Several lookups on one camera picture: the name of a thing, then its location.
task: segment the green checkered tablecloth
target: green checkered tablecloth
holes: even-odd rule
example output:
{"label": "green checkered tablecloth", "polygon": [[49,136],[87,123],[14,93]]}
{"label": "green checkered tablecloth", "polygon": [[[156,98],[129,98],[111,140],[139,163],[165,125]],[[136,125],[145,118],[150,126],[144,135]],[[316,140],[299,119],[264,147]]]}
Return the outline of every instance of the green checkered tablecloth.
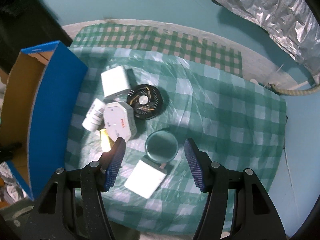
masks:
{"label": "green checkered tablecloth", "polygon": [[103,23],[83,28],[71,48],[113,47],[157,51],[242,77],[241,52],[196,36],[152,26]]}
{"label": "green checkered tablecloth", "polygon": [[[127,151],[114,187],[102,195],[109,219],[141,231],[193,234],[207,194],[195,186],[183,152],[192,137],[200,150],[228,169],[251,168],[268,190],[284,143],[286,103],[276,94],[249,81],[201,63],[155,51],[82,47],[71,49],[88,67],[68,134],[67,169],[82,168],[102,154],[99,133],[81,123],[94,98],[103,98],[100,74],[125,66],[132,84],[159,88],[164,112],[151,120],[136,120],[138,134]],[[180,148],[171,171],[150,199],[124,187],[144,143],[155,130],[167,129]],[[224,228],[230,228],[233,200],[229,197]]]}

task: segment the cardboard box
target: cardboard box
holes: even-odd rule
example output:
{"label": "cardboard box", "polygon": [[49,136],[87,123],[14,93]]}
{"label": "cardboard box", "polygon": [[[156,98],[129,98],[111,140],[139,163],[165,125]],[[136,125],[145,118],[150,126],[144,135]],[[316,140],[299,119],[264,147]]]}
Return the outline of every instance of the cardboard box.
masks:
{"label": "cardboard box", "polygon": [[32,200],[64,167],[71,115],[87,69],[60,41],[21,50],[11,69],[0,143],[22,143],[7,164]]}

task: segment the plastic sheet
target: plastic sheet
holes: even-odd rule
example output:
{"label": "plastic sheet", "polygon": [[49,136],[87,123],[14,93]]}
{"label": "plastic sheet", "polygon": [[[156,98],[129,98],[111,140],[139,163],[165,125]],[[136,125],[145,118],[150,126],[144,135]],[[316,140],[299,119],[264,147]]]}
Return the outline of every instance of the plastic sheet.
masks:
{"label": "plastic sheet", "polygon": [[[102,154],[99,132],[81,126],[94,98],[103,98],[100,74],[122,65],[132,87],[148,83],[163,97],[162,114],[136,119],[138,133],[127,143],[126,155],[115,186],[104,193],[108,217],[140,231],[193,234],[207,194],[194,184],[183,143],[192,137],[200,150],[228,169],[250,167],[269,189],[284,142],[286,104],[259,85],[217,68],[158,52],[113,48],[71,49],[89,67],[73,111],[66,151],[66,167],[82,168]],[[166,166],[168,175],[150,199],[124,187],[145,155],[149,134],[165,129],[179,143],[177,156]],[[225,229],[232,220],[230,194]]]}
{"label": "plastic sheet", "polygon": [[320,27],[305,0],[216,0],[262,28],[319,84]]}

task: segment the fabric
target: fabric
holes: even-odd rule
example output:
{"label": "fabric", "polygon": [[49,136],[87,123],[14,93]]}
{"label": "fabric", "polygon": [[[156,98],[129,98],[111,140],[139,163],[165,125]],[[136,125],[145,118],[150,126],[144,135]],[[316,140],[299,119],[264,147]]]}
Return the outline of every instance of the fabric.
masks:
{"label": "fabric", "polygon": [[[155,51],[101,47],[71,50],[89,70],[69,129],[65,154],[68,170],[82,168],[102,154],[99,132],[90,133],[81,125],[94,98],[103,98],[101,72],[123,65],[131,85],[154,85],[165,102],[163,113],[156,118],[136,119],[138,133],[127,143],[115,185],[102,194],[110,220],[140,231],[194,234],[207,194],[195,186],[184,156],[183,143],[189,137],[212,160],[238,171],[249,167],[266,189],[270,188],[284,143],[286,103],[279,96],[217,68]],[[168,175],[158,190],[144,199],[127,190],[124,183],[145,155],[147,136],[161,129],[175,134],[180,148],[166,165]],[[232,197],[230,194],[225,229],[231,225]]]}
{"label": "fabric", "polygon": [[152,26],[102,23],[83,28],[70,46],[157,51],[242,77],[241,52],[196,36]]}
{"label": "fabric", "polygon": [[[231,47],[234,51],[239,51],[241,53],[242,78],[246,80],[255,79],[259,84],[275,84],[277,88],[293,90],[303,86],[303,82],[307,80],[307,76],[304,75],[290,76],[287,72],[284,71],[285,67],[280,69],[280,66],[283,62],[280,65],[275,65],[266,57],[258,54],[252,49],[249,49],[248,47],[245,47],[239,43],[228,40],[214,33],[209,33],[199,29],[182,26],[174,23],[164,23],[158,21],[136,19],[105,19],[74,23],[70,25],[65,25],[62,28],[68,33],[68,35],[72,39],[74,39],[82,28],[101,23],[113,23],[125,26],[152,26],[154,28],[158,28],[158,30],[168,30],[171,32],[193,35],[196,36],[199,40],[207,40],[209,44],[213,42],[225,47]],[[96,37],[99,35],[97,33],[91,33],[90,35],[86,35],[87,39],[91,38],[92,36]]]}
{"label": "fabric", "polygon": [[0,178],[5,183],[3,195],[7,203],[15,203],[27,196],[17,184],[6,162],[0,163]]}

